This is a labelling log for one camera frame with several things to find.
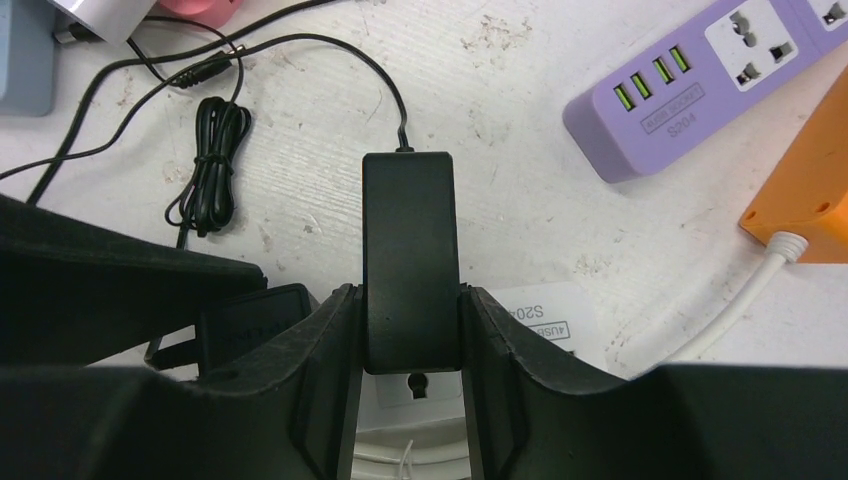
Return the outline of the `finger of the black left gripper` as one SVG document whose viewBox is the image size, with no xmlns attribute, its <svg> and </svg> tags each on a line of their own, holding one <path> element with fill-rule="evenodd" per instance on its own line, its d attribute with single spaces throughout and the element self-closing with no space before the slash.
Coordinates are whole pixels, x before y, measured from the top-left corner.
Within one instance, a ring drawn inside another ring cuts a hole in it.
<svg viewBox="0 0 848 480">
<path fill-rule="evenodd" d="M 1 363 L 87 365 L 265 289 L 250 263 L 178 250 L 1 199 Z"/>
</svg>

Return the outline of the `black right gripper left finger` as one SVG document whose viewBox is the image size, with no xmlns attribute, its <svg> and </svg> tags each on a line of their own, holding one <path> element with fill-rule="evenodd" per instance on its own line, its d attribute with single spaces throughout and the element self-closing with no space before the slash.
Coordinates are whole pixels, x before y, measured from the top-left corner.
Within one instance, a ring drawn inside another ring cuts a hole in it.
<svg viewBox="0 0 848 480">
<path fill-rule="evenodd" d="M 146 368 L 1 373 L 5 479 L 347 479 L 361 290 L 197 382 Z"/>
</svg>

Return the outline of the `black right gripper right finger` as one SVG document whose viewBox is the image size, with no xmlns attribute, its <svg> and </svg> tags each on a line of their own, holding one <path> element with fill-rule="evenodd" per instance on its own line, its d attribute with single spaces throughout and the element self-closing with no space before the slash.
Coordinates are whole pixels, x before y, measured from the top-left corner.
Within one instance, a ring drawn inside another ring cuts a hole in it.
<svg viewBox="0 0 848 480">
<path fill-rule="evenodd" d="M 632 380 L 460 297 L 476 479 L 843 479 L 847 374 L 671 363 Z"/>
</svg>

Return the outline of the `black plug adapter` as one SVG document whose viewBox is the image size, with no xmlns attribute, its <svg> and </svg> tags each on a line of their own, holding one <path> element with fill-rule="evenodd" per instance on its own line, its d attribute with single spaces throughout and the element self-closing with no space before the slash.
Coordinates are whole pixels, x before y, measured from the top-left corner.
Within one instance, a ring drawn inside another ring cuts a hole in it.
<svg viewBox="0 0 848 480">
<path fill-rule="evenodd" d="M 317 300 L 300 283 L 233 297 L 200 313 L 194 339 L 165 348 L 155 340 L 144 360 L 157 371 L 195 364 L 205 376 L 296 325 L 316 307 Z"/>
</svg>

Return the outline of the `orange power strip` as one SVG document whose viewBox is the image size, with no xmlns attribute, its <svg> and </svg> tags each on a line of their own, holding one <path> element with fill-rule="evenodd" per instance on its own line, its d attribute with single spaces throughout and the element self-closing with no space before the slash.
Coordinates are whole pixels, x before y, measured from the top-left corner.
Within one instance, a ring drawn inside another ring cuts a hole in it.
<svg viewBox="0 0 848 480">
<path fill-rule="evenodd" d="M 777 232 L 808 241 L 799 261 L 847 262 L 847 73 L 812 112 L 739 220 L 760 243 Z"/>
</svg>

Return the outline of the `purple USB power strip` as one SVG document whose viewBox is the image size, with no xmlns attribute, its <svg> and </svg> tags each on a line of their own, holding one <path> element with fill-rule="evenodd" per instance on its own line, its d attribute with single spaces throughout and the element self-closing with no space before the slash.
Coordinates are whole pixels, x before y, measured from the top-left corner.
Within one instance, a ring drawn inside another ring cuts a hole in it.
<svg viewBox="0 0 848 480">
<path fill-rule="evenodd" d="M 844 1 L 716 1 L 569 102 L 607 183 L 654 175 L 847 40 Z"/>
</svg>

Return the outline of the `black power adapter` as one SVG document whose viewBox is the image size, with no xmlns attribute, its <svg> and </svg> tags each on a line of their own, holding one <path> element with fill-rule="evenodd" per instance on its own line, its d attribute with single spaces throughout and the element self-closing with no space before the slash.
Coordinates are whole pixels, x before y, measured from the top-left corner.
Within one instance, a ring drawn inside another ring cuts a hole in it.
<svg viewBox="0 0 848 480">
<path fill-rule="evenodd" d="M 369 153 L 362 161 L 366 369 L 461 367 L 460 274 L 452 156 Z"/>
</svg>

